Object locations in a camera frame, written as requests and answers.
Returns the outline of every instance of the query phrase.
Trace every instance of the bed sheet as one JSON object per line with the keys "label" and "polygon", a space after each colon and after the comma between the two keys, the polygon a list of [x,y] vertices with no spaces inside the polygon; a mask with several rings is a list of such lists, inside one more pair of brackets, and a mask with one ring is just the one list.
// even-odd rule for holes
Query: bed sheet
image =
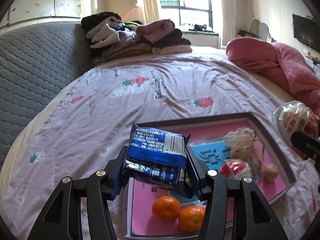
{"label": "bed sheet", "polygon": [[[224,51],[214,54],[198,49],[192,54],[115,60],[90,70],[61,91],[19,135],[1,172],[1,215],[15,236],[27,239],[47,197],[63,176],[89,176],[114,158],[127,144],[132,122],[247,111],[268,127],[287,155],[297,183],[273,208],[289,239],[303,233],[319,206],[319,178],[312,161],[300,160],[270,123],[271,113],[287,99],[277,98],[223,59]],[[199,106],[195,100],[204,103]],[[74,129],[75,124],[82,128]],[[109,204],[119,237],[122,198],[120,195]],[[85,203],[82,208],[85,218]],[[85,219],[83,228],[87,239]]]}

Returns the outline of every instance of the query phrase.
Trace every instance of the tray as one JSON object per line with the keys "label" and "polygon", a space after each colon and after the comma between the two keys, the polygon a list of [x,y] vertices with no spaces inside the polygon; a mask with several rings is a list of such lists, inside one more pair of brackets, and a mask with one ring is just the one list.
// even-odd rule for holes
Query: tray
{"label": "tray", "polygon": [[[138,124],[140,127],[155,127],[162,130],[176,132],[187,136],[191,133],[188,145],[202,145],[221,141],[229,132],[238,127],[250,127],[256,131],[257,138],[264,144],[264,165],[275,164],[279,169],[279,176],[275,182],[260,179],[257,182],[258,187],[265,195],[270,204],[274,203],[283,196],[296,182],[294,174],[268,131],[251,113],[226,114],[209,117],[199,117],[191,119],[170,120],[162,122],[150,122]],[[263,144],[256,143],[254,146],[258,151],[262,151]],[[173,195],[170,191],[158,189],[158,192],[152,192],[152,186],[132,179],[125,189],[124,211],[124,235],[129,239],[185,239],[196,237],[194,234],[186,234],[178,226],[178,221],[163,222],[155,218],[151,213],[153,198],[161,195]],[[184,198],[178,198],[181,207],[184,205],[201,205],[199,201],[192,199],[186,201]],[[232,225],[233,217],[233,199],[228,199],[227,227]]]}

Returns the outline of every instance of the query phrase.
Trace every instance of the television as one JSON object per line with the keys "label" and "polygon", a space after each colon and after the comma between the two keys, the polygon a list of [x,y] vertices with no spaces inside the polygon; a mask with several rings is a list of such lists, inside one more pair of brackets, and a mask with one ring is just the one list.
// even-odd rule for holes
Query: television
{"label": "television", "polygon": [[292,14],[293,35],[302,43],[320,51],[320,27],[318,24],[307,17]]}

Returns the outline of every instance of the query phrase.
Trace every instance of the pink blanket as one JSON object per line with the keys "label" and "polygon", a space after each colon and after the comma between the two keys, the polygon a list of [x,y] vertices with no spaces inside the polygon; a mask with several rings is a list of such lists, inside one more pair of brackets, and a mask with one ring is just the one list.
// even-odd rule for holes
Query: pink blanket
{"label": "pink blanket", "polygon": [[320,79],[295,48],[241,37],[228,43],[226,53],[238,67],[262,74],[320,114]]}

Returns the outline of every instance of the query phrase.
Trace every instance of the mandarin orange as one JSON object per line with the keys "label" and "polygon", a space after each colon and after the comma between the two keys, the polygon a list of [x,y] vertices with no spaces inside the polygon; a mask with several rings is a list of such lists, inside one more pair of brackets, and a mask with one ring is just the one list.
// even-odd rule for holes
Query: mandarin orange
{"label": "mandarin orange", "polygon": [[176,219],[180,214],[179,201],[171,196],[162,196],[154,201],[152,213],[161,220]]}
{"label": "mandarin orange", "polygon": [[204,218],[205,208],[190,206],[180,212],[179,226],[184,231],[199,232]]}

